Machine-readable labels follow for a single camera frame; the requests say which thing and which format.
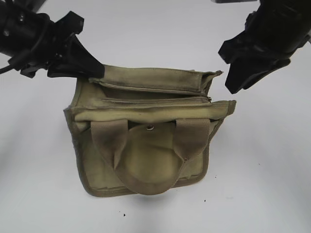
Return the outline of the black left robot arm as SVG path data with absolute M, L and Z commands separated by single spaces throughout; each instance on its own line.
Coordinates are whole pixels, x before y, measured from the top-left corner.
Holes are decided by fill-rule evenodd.
M 78 40 L 84 19 L 73 11 L 54 22 L 39 12 L 43 0 L 0 2 L 0 52 L 9 56 L 11 70 L 33 78 L 40 69 L 50 78 L 101 78 L 105 67 Z

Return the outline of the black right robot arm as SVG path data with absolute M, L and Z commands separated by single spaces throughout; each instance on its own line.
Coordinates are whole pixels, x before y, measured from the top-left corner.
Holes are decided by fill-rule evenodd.
M 291 56 L 310 40 L 309 0 L 262 0 L 244 30 L 223 42 L 218 54 L 230 65 L 225 86 L 230 93 L 248 89 L 288 66 Z

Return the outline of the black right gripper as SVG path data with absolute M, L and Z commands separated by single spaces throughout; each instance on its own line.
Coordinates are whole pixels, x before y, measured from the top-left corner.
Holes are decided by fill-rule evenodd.
M 231 94 L 248 89 L 264 77 L 266 72 L 291 63 L 290 54 L 274 51 L 243 31 L 221 45 L 218 54 L 230 64 L 225 82 Z

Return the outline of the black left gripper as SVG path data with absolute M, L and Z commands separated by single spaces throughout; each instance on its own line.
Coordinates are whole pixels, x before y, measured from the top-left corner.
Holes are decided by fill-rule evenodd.
M 11 16 L 8 64 L 29 78 L 37 70 L 48 67 L 49 78 L 102 78 L 105 66 L 75 36 L 83 27 L 84 18 L 73 11 L 56 22 L 46 13 Z

